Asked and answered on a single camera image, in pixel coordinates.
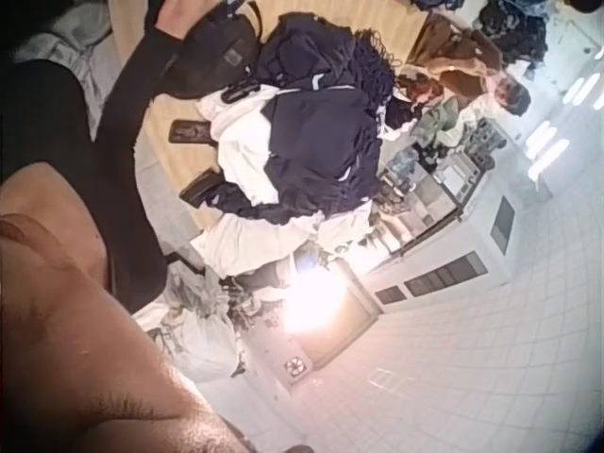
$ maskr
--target strap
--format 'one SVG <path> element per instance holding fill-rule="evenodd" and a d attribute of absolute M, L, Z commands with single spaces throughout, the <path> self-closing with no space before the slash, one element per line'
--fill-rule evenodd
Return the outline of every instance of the strap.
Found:
<path fill-rule="evenodd" d="M 247 2 L 247 4 L 250 8 L 252 8 L 256 19 L 258 19 L 258 42 L 260 42 L 262 40 L 262 34 L 264 33 L 264 23 L 262 21 L 262 14 L 260 13 L 260 8 L 255 0 Z"/>

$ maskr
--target vent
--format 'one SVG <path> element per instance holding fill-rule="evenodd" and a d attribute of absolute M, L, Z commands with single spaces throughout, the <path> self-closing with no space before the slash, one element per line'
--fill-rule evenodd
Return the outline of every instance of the vent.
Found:
<path fill-rule="evenodd" d="M 427 274 L 406 281 L 405 286 L 414 297 L 436 293 L 464 281 L 487 274 L 487 268 L 476 252 L 451 261 Z"/>
<path fill-rule="evenodd" d="M 501 198 L 499 210 L 497 211 L 495 223 L 493 224 L 493 229 L 491 229 L 491 237 L 495 240 L 497 247 L 499 247 L 499 250 L 501 250 L 501 253 L 504 255 L 508 252 L 515 215 L 516 213 L 513 210 L 512 205 L 508 199 L 503 196 Z"/>
<path fill-rule="evenodd" d="M 397 286 L 386 288 L 385 290 L 378 291 L 376 297 L 382 305 L 393 304 L 394 302 L 402 302 L 407 300 L 407 296 L 400 291 Z"/>

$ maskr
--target clothing pile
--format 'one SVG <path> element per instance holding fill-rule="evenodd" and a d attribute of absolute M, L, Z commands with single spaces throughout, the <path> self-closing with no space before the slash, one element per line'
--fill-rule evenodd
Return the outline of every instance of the clothing pile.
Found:
<path fill-rule="evenodd" d="M 378 108 L 394 89 L 394 71 L 374 39 L 371 30 L 352 33 L 310 13 L 281 16 L 258 59 L 260 90 L 232 105 L 217 93 L 198 104 L 225 172 L 204 201 L 286 225 L 317 212 L 350 212 L 373 198 Z M 252 167 L 253 182 L 245 173 Z"/>
<path fill-rule="evenodd" d="M 449 11 L 454 11 L 463 6 L 465 0 L 411 0 L 420 11 L 430 11 L 438 7 L 445 7 Z"/>
<path fill-rule="evenodd" d="M 243 99 L 215 92 L 197 103 L 222 170 L 201 198 L 224 215 L 192 244 L 220 277 L 308 241 L 329 252 L 369 232 L 391 60 L 372 30 L 288 13 L 241 84 Z"/>
<path fill-rule="evenodd" d="M 490 0 L 475 25 L 501 51 L 504 67 L 527 61 L 529 76 L 543 64 L 547 52 L 545 17 L 529 16 L 505 0 Z"/>

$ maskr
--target hand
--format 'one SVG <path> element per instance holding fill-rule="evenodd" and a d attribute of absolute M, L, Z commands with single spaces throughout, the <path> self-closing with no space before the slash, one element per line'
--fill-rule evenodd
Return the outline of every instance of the hand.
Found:
<path fill-rule="evenodd" d="M 184 40 L 191 28 L 222 0 L 165 0 L 159 10 L 156 27 Z"/>

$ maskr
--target black bag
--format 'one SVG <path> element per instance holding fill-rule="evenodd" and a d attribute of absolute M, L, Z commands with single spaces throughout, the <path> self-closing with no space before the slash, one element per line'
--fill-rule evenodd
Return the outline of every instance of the black bag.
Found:
<path fill-rule="evenodd" d="M 177 99 L 199 99 L 253 72 L 260 52 L 262 19 L 256 2 L 249 2 L 260 25 L 257 36 L 250 21 L 236 13 L 242 3 L 225 1 L 193 27 L 166 70 L 158 93 Z M 163 0 L 149 0 L 145 32 L 155 26 L 162 5 Z"/>

